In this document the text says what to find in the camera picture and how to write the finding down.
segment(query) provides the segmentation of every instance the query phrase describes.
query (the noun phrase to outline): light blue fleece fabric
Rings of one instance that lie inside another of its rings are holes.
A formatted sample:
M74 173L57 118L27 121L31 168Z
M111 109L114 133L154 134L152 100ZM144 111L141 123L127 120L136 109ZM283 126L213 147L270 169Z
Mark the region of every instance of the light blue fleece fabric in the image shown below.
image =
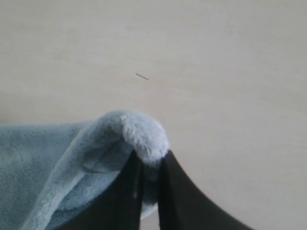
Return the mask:
M154 182L169 149L156 120L119 110L94 121L1 125L0 230L51 230L71 219L114 181L133 149L148 166L144 218L157 207Z

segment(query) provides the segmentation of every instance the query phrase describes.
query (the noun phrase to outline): fuzzy fabric fold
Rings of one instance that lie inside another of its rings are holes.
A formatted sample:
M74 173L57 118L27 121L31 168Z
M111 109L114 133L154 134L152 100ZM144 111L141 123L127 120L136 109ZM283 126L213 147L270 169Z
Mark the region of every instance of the fuzzy fabric fold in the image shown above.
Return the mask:
M94 121L0 126L0 229L51 230L88 207L130 153L145 165L142 217L156 210L169 143L153 118L132 110Z

